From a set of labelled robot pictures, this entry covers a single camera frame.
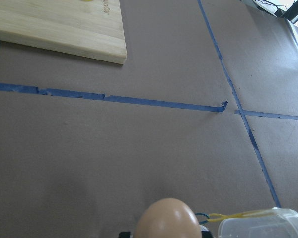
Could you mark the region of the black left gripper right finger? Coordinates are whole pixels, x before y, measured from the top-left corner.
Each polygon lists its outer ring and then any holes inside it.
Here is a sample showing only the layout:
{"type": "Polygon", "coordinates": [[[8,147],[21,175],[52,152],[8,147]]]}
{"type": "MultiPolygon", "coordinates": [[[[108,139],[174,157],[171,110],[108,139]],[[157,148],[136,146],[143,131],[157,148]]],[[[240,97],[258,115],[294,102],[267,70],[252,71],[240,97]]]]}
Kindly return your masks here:
{"type": "Polygon", "coordinates": [[[213,238],[213,235],[210,231],[201,231],[202,238],[213,238]]]}

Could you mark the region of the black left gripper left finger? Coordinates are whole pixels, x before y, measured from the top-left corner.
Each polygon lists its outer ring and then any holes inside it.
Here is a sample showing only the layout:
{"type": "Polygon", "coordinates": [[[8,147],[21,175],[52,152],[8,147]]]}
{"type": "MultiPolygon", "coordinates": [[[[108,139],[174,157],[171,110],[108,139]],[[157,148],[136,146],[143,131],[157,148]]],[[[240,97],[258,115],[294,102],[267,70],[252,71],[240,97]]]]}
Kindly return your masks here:
{"type": "Polygon", "coordinates": [[[132,233],[130,231],[128,232],[120,232],[119,238],[132,238],[132,233]]]}

